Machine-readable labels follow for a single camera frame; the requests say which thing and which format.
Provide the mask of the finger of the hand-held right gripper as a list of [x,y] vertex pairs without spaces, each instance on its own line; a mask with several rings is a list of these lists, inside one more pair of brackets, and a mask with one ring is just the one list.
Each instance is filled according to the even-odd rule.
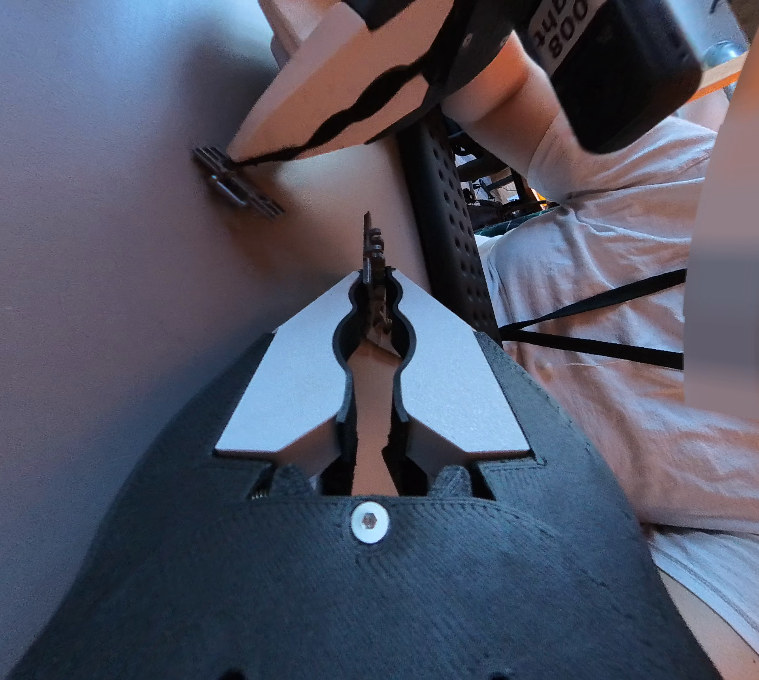
[[381,137],[424,105],[425,64],[419,58],[375,74],[366,62],[306,66],[291,58],[234,136],[234,162],[304,159]]
[[251,109],[237,163],[305,159],[375,138],[419,109],[427,55],[454,0],[415,0],[370,30],[346,2],[319,22]]

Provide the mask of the person's right forearm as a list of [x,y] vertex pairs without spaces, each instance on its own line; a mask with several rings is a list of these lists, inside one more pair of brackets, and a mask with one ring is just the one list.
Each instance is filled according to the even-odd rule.
[[516,33],[441,107],[470,138],[522,175],[561,110],[549,79]]

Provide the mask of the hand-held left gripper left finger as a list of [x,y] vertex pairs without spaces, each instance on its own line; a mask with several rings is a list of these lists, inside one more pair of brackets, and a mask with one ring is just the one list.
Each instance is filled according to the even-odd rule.
[[347,275],[277,328],[215,445],[218,454],[275,464],[337,459],[346,371],[333,339],[351,313],[348,292],[357,278],[357,272]]

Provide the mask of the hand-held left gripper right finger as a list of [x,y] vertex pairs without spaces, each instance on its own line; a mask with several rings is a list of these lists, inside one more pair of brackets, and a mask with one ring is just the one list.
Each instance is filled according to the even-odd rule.
[[393,379],[385,462],[400,475],[524,458],[531,448],[473,328],[397,269],[386,280]]

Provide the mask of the small black track link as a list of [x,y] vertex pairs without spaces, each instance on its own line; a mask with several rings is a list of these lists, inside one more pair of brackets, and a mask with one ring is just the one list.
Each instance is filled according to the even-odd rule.
[[209,188],[231,205],[250,209],[270,220],[285,214],[285,209],[277,201],[246,178],[244,166],[233,162],[218,147],[194,147],[191,158],[204,174]]

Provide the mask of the light wooden beam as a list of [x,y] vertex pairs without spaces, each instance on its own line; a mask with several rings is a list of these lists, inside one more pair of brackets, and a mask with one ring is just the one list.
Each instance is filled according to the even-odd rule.
[[745,51],[743,54],[720,63],[718,66],[707,68],[703,72],[697,91],[691,96],[689,101],[693,102],[737,82],[747,56],[748,51]]

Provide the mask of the black perforated panel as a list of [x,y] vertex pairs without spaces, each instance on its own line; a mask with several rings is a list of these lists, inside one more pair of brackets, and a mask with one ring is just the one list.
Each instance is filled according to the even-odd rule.
[[396,141],[431,295],[475,331],[501,345],[440,107],[398,132]]

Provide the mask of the silver metal dome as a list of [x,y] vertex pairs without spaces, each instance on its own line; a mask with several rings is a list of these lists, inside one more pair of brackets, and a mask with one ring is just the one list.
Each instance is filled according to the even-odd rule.
[[712,45],[704,53],[704,68],[716,68],[733,59],[742,56],[745,48],[731,40],[720,40]]

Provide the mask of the grey desk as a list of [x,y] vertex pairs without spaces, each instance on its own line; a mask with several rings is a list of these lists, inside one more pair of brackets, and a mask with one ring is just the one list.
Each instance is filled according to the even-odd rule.
[[257,0],[2,0],[2,678],[55,613],[157,433],[357,268],[370,210],[429,288],[394,141],[214,195],[276,74]]

